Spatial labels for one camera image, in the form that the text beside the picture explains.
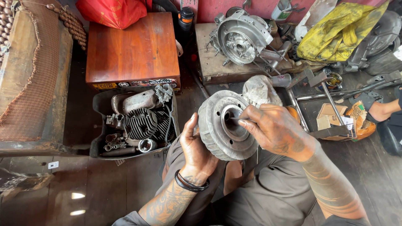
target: foot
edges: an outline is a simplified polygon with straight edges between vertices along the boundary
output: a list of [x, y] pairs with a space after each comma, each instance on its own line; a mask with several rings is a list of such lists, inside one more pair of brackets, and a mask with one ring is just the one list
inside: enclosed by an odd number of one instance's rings
[[240, 160], [230, 161], [226, 165], [224, 195], [227, 195], [242, 186], [243, 163]]
[[369, 109], [370, 115], [377, 121], [385, 121], [387, 120], [390, 116], [391, 113], [385, 112], [385, 104], [378, 103], [375, 101], [371, 108]]

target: wooden floor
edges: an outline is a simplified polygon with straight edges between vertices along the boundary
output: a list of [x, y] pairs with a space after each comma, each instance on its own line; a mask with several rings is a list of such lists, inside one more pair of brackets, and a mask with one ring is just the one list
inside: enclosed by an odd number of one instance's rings
[[[68, 115], [66, 117], [66, 142], [86, 146], [100, 131], [100, 115], [91, 111], [94, 92], [84, 83], [85, 62], [73, 60], [69, 87]], [[345, 75], [347, 88], [364, 84], [367, 75]], [[198, 111], [205, 100], [192, 77], [182, 71], [183, 94], [177, 96], [180, 129]], [[228, 89], [241, 93], [242, 84], [227, 84]], [[226, 86], [208, 86], [211, 94]], [[315, 90], [299, 86], [296, 94], [314, 93]], [[385, 92], [386, 101], [393, 93]], [[327, 100], [302, 104], [309, 126], [316, 130], [318, 111]], [[402, 158], [389, 156], [382, 148], [376, 133], [359, 142], [332, 142], [321, 140], [328, 157], [345, 174], [357, 190], [373, 226], [402, 225]], [[43, 163], [59, 161], [59, 167], [49, 170]], [[4, 158], [0, 167], [14, 172], [52, 172], [55, 178], [46, 188], [20, 192], [1, 203], [0, 225], [30, 226], [106, 226], [127, 213], [139, 210], [152, 199], [162, 184], [158, 170], [163, 156], [150, 154], [127, 159], [117, 165], [115, 161], [95, 160], [89, 157], [32, 156]], [[71, 199], [71, 192], [85, 194], [81, 199]], [[70, 212], [85, 210], [77, 216]], [[315, 206], [304, 226], [321, 225], [322, 212]]]

